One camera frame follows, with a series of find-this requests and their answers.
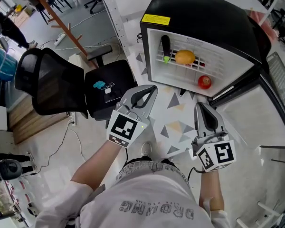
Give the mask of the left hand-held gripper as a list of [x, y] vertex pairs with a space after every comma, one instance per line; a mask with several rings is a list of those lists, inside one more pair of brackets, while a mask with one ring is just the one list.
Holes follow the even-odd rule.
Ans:
[[129, 148], [149, 126], [147, 118], [157, 94], [155, 85], [140, 85], [127, 90], [112, 111], [106, 132], [107, 140]]

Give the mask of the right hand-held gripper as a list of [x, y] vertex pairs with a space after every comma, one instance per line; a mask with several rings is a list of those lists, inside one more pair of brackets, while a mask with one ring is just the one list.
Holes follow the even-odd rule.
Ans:
[[223, 169], [236, 162], [235, 144], [230, 139], [221, 115], [210, 105], [198, 102], [194, 110], [198, 136], [192, 145], [193, 155], [201, 165], [201, 172]]

